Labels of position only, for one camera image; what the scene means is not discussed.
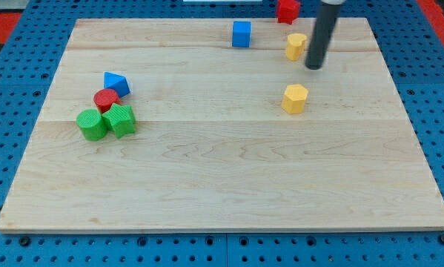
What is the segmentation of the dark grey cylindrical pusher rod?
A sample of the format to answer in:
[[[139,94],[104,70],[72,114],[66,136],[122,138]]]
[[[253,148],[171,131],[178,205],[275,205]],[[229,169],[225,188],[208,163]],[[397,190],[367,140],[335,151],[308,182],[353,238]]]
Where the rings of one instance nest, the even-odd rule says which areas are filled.
[[[325,61],[331,36],[344,0],[321,0],[305,59],[305,66],[319,70]]]

